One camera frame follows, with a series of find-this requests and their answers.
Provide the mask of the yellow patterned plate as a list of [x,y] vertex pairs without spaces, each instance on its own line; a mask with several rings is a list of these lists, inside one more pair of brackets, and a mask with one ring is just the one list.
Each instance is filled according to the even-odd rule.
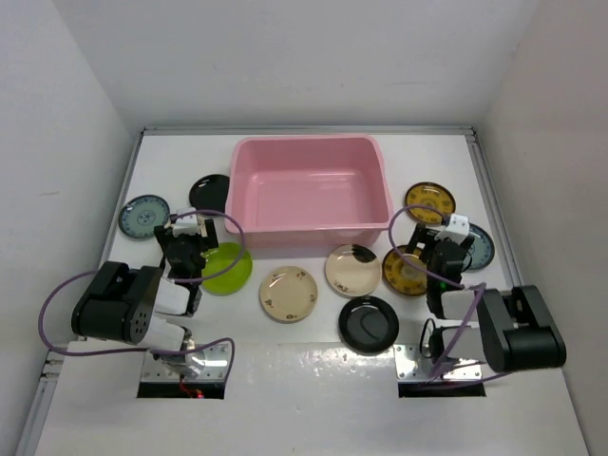
[[410,206],[408,214],[412,219],[427,225],[441,225],[444,217],[456,210],[456,200],[442,185],[435,182],[418,182],[410,187],[404,198],[404,205]]
[[409,297],[427,293],[428,276],[406,264],[393,250],[386,253],[382,262],[382,276],[396,293]]

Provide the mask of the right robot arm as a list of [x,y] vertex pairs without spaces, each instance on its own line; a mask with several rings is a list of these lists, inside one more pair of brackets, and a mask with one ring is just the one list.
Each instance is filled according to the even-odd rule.
[[474,236],[449,228],[435,230],[419,223],[406,248],[422,248],[427,268],[427,306],[439,320],[458,320],[456,327],[438,327],[428,338],[427,352],[438,371],[450,353],[485,362],[497,373],[560,368],[567,349],[552,314],[534,285],[509,291],[483,284],[466,286],[462,273]]

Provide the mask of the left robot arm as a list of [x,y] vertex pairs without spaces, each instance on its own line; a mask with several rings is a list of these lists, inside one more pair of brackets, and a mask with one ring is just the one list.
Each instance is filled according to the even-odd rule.
[[215,223],[201,216],[182,218],[155,227],[154,236],[161,246],[161,263],[132,269],[122,262],[105,262],[76,304],[71,329],[84,337],[169,351],[153,358],[195,379],[203,372],[204,355],[185,354],[196,347],[192,332],[164,318],[191,317],[197,311],[203,254],[219,246]]

